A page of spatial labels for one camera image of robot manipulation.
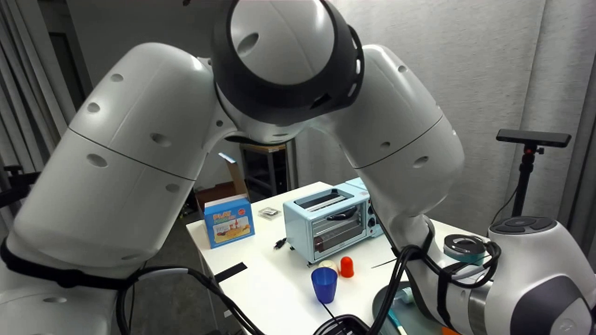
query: camera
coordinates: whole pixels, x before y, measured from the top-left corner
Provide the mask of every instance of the camera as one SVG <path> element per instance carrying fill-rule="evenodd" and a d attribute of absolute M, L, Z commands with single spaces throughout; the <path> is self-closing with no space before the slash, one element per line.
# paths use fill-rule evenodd
<path fill-rule="evenodd" d="M 501 142 L 523 143 L 531 146 L 565 148 L 571 135 L 558 132 L 521 131 L 516 129 L 500 129 L 496 140 Z"/>

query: floor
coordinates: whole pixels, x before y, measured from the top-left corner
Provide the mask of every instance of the floor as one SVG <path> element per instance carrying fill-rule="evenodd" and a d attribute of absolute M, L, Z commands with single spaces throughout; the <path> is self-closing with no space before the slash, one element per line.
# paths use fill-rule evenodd
<path fill-rule="evenodd" d="M 183 265 L 201 270 L 200 255 L 185 227 L 197 219 L 197 215 L 190 215 L 177 220 L 162 249 L 147 266 Z M 216 312 L 207 290 L 188 275 L 144 280 L 135 287 L 131 334 L 204 335 L 215 329 L 222 334 L 236 333 L 239 327 L 234 320 L 222 320 L 222 317 L 215 320 L 215 313 L 223 315 L 225 308 L 219 302 L 214 305 Z M 120 334 L 115 322 L 111 333 Z"/>

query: light blue toaster oven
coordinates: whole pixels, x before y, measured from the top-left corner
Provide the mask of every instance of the light blue toaster oven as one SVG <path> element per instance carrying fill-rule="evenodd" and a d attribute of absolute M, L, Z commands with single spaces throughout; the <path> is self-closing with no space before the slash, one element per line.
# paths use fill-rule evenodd
<path fill-rule="evenodd" d="M 383 234 L 359 179 L 284 203 L 287 242 L 309 263 Z"/>

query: gray tray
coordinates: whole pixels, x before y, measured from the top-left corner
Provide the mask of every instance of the gray tray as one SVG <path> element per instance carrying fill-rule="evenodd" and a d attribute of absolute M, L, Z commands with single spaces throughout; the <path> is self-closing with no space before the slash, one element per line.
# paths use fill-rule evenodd
<path fill-rule="evenodd" d="M 399 289 L 409 287 L 409 283 L 402 282 L 399 284 Z M 378 310 L 381 308 L 381 303 L 385 297 L 387 287 L 383 287 L 372 301 L 372 314 L 377 315 Z M 404 304 L 399 302 L 393 307 L 393 312 L 397 315 L 399 322 L 401 322 L 403 329 L 408 335 L 441 335 L 442 326 L 436 321 L 432 321 L 424 317 L 418 310 L 415 303 Z M 395 326 L 391 323 L 389 318 L 385 319 L 381 328 L 382 335 L 400 335 Z"/>

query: toaster oven door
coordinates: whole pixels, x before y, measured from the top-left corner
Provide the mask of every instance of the toaster oven door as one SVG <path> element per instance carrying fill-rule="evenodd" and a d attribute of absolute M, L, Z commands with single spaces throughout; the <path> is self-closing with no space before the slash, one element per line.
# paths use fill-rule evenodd
<path fill-rule="evenodd" d="M 366 236 L 361 208 L 362 206 L 357 205 L 312 223 L 315 259 L 329 255 Z"/>

